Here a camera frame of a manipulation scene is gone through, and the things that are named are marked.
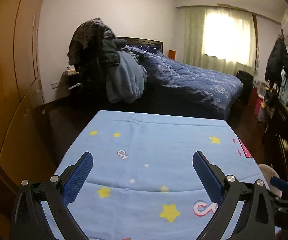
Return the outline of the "dark wooden dresser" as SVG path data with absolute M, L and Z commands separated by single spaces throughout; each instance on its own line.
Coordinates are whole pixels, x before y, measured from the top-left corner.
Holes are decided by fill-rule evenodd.
M 258 124 L 264 147 L 264 164 L 288 180 L 288 107 L 278 100 L 272 115 L 260 108 Z

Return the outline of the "wooden wardrobe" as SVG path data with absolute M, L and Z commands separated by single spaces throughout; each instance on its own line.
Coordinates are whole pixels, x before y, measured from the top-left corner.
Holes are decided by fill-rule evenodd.
M 0 0 L 0 168 L 16 184 L 55 170 L 43 141 L 37 38 L 42 0 Z

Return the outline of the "light blue star tablecloth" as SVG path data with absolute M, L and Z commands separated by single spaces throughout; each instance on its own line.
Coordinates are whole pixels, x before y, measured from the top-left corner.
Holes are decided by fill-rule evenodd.
M 196 239 L 217 209 L 193 154 L 239 181 L 264 176 L 223 120 L 99 111 L 56 169 L 84 152 L 93 168 L 69 211 L 89 239 Z

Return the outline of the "red pink storage boxes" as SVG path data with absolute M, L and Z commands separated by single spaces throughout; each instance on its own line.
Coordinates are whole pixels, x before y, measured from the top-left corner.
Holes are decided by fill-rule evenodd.
M 263 99 L 258 96 L 258 89 L 253 87 L 248 100 L 248 104 L 253 108 L 253 112 L 257 117 L 257 121 L 260 123 L 264 123 L 266 121 L 265 112 L 261 106 L 262 102 Z

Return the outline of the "dark bedside table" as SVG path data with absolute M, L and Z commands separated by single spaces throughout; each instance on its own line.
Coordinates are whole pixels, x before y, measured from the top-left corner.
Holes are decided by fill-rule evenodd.
M 77 94 L 83 90 L 82 76 L 75 68 L 65 70 L 62 77 L 70 95 Z

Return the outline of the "bed with blue duvet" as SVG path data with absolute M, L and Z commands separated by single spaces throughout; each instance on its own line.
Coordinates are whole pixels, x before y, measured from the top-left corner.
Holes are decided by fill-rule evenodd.
M 147 71 L 143 96 L 135 102 L 145 113 L 226 120 L 243 84 L 230 74 L 184 64 L 162 53 L 163 43 L 127 39 L 127 47 Z

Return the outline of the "black suitcase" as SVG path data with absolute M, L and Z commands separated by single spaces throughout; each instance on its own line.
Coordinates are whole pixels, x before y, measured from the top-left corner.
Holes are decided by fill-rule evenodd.
M 236 77 L 243 84 L 239 100 L 247 105 L 253 89 L 253 76 L 245 71 L 239 70 L 236 74 Z

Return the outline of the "light blue fleece blanket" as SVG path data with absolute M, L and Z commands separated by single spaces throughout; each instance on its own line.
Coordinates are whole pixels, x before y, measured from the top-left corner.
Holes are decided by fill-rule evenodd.
M 132 103 L 141 98 L 147 81 L 147 71 L 129 53 L 118 51 L 120 64 L 109 67 L 107 73 L 107 96 L 111 103 L 123 100 Z

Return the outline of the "hanging dark jackets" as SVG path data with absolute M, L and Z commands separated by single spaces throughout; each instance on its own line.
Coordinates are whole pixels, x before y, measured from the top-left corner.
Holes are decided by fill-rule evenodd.
M 284 33 L 281 29 L 280 36 L 274 44 L 266 66 L 265 81 L 269 83 L 270 90 L 273 89 L 274 85 L 280 88 L 282 70 L 288 76 L 288 53 L 286 47 Z

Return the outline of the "dark clothes pile on chair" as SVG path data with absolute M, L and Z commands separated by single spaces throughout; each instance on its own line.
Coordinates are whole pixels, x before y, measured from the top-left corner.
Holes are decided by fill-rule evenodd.
M 99 17 L 75 30 L 67 53 L 68 65 L 78 72 L 83 87 L 102 85 L 108 70 L 120 65 L 116 40 L 113 30 Z

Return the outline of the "green window curtain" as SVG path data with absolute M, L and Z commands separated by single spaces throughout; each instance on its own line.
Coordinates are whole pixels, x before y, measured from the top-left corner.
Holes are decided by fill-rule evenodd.
M 184 63 L 231 74 L 254 75 L 257 39 L 254 16 L 221 7 L 187 7 Z

